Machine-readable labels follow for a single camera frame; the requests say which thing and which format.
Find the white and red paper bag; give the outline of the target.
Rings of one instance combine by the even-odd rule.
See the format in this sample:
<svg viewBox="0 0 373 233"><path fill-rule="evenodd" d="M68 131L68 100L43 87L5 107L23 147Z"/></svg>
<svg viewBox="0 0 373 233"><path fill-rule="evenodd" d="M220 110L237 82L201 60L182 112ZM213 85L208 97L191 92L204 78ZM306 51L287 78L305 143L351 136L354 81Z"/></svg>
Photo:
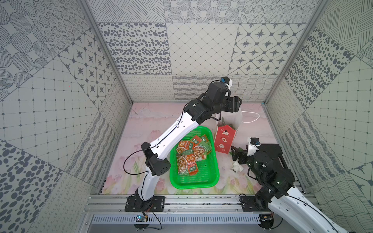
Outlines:
<svg viewBox="0 0 373 233"><path fill-rule="evenodd" d="M243 113L252 114L254 120L243 121ZM214 147L216 152L229 154L233 141L241 124L249 124L257 121L260 114L256 112L241 111L235 113L221 112L216 123Z"/></svg>

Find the white pipe elbow fitting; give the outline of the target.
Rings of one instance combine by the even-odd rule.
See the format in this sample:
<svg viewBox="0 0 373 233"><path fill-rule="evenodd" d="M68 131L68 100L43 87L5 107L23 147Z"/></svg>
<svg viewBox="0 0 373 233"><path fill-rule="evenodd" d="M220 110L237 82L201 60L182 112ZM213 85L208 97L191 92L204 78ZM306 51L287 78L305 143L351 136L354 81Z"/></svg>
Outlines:
<svg viewBox="0 0 373 233"><path fill-rule="evenodd" d="M235 161L233 163L233 167L231 168L231 170L234 172L234 173L239 173L239 172L242 172L244 170L243 166L240 165L237 161Z"/></svg>

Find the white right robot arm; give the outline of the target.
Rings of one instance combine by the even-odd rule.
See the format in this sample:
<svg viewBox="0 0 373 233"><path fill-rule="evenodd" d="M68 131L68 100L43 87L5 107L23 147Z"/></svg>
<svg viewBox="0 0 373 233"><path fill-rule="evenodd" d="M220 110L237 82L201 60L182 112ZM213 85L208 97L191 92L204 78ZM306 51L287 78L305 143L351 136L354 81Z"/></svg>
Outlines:
<svg viewBox="0 0 373 233"><path fill-rule="evenodd" d="M244 150L231 147L231 153L233 161L246 165L248 177L261 185L254 196L239 195L244 212L274 213L301 233L346 232L296 187L278 144L250 144Z"/></svg>

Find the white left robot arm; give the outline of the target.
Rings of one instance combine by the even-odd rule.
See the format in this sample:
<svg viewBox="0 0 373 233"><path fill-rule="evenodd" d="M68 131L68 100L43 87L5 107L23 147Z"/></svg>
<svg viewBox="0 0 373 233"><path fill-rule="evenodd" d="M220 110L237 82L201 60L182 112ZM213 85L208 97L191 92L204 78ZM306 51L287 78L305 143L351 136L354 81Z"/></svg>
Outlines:
<svg viewBox="0 0 373 233"><path fill-rule="evenodd" d="M239 111L242 100L240 97L231 96L232 84L233 81L228 77L212 81L206 92L185 105L180 117L166 132L153 142L144 142L141 145L147 166L143 185L138 190L142 201L147 202L153 198L159 177L171 167L167 156L182 138L208 119L218 121L216 114Z"/></svg>

